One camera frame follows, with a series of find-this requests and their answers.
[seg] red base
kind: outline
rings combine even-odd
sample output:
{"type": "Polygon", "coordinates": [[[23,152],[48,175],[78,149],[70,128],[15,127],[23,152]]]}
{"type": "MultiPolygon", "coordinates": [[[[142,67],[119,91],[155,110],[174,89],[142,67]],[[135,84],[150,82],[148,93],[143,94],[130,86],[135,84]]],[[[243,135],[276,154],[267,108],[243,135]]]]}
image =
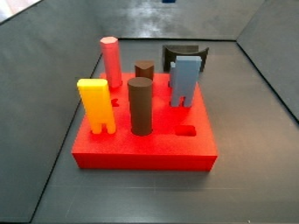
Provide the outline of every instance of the red base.
{"type": "Polygon", "coordinates": [[[123,73],[123,86],[111,89],[116,133],[92,134],[87,117],[83,119],[72,147],[79,167],[210,171],[218,150],[199,87],[195,89],[192,107],[172,108],[170,74],[155,74],[154,132],[148,136],[135,136],[131,133],[127,99],[127,81],[134,77],[134,74],[123,73]]]}

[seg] yellow peg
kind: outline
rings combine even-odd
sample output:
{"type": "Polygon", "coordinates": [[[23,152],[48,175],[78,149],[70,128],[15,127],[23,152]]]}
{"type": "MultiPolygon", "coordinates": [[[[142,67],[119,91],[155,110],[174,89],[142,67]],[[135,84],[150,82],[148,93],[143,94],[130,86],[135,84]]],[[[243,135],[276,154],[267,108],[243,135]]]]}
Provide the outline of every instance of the yellow peg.
{"type": "Polygon", "coordinates": [[[107,133],[114,134],[116,122],[110,100],[108,81],[104,79],[80,79],[78,88],[92,133],[100,134],[102,125],[106,124],[107,133]]]}

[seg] brown cylinder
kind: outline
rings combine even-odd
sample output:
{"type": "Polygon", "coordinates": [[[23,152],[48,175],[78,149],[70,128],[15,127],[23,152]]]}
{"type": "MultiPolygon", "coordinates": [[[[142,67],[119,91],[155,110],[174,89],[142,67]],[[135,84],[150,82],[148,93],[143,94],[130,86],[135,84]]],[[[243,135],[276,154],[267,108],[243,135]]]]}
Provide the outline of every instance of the brown cylinder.
{"type": "Polygon", "coordinates": [[[146,77],[154,79],[155,77],[155,63],[151,60],[138,60],[135,62],[135,77],[146,77]]]}
{"type": "Polygon", "coordinates": [[[132,133],[147,136],[152,133],[152,86],[148,78],[136,77],[127,82],[132,133]]]}

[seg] light blue block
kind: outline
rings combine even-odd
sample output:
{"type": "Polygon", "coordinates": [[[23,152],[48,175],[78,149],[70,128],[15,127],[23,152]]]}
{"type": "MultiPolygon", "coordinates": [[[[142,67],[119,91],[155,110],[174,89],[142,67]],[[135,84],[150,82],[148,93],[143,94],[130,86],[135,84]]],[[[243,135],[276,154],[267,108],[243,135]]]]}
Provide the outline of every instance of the light blue block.
{"type": "Polygon", "coordinates": [[[171,62],[171,72],[170,72],[170,87],[172,88],[174,87],[174,81],[175,81],[175,63],[171,62]]]}
{"type": "Polygon", "coordinates": [[[180,106],[180,99],[183,100],[183,106],[190,107],[192,105],[194,90],[196,81],[199,78],[199,71],[202,67],[202,57],[199,56],[178,56],[175,61],[175,67],[172,67],[172,99],[171,106],[180,106]]]}

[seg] pink cylinder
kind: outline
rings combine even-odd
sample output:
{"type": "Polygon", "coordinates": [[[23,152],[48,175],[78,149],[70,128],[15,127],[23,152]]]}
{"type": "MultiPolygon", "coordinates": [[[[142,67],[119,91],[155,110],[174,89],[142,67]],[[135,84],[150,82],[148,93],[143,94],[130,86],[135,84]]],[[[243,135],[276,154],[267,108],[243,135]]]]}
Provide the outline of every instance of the pink cylinder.
{"type": "Polygon", "coordinates": [[[100,41],[102,52],[104,56],[106,72],[107,72],[107,84],[112,88],[122,86],[122,69],[119,60],[119,45],[118,39],[114,37],[106,37],[100,41]]]}

